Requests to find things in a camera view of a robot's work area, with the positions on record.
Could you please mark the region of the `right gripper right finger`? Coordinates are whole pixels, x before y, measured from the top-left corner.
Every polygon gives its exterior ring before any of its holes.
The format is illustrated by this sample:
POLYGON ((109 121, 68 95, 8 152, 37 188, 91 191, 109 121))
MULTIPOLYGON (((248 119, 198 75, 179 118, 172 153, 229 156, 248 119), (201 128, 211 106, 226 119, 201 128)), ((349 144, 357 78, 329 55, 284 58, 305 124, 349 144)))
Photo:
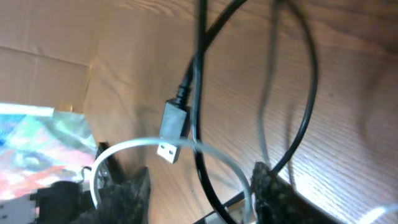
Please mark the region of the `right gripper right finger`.
POLYGON ((252 170, 251 190, 260 224, 332 224, 339 221, 306 201, 263 162, 252 170))

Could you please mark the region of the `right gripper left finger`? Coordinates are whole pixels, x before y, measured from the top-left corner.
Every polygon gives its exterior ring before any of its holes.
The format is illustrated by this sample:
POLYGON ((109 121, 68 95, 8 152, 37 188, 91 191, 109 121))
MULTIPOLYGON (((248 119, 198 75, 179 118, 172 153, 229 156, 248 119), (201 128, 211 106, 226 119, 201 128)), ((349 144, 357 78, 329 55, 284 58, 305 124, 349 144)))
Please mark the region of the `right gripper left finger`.
POLYGON ((98 208, 82 213, 71 224, 148 224, 151 182, 144 166, 131 179, 104 191, 98 208))

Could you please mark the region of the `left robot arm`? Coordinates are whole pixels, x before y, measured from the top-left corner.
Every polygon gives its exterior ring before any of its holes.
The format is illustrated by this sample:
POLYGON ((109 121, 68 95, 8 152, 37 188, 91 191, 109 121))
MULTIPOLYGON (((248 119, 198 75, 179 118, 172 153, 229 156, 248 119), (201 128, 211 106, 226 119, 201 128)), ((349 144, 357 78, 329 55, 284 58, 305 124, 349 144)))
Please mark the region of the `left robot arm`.
MULTIPOLYGON (((98 174, 103 201, 105 188, 121 183, 124 174, 113 156, 101 164, 98 174)), ((58 181, 35 193, 1 202, 1 223, 70 223, 92 209, 90 190, 83 190, 83 184, 58 181)))

